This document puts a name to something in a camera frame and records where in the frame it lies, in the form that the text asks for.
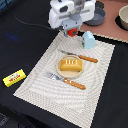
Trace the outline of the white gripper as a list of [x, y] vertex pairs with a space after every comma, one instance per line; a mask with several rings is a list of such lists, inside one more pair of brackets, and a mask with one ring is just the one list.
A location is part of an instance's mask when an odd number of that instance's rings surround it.
[[96, 0], [51, 0], [49, 24], [53, 29], [62, 28], [64, 36], [73, 28], [94, 17]]

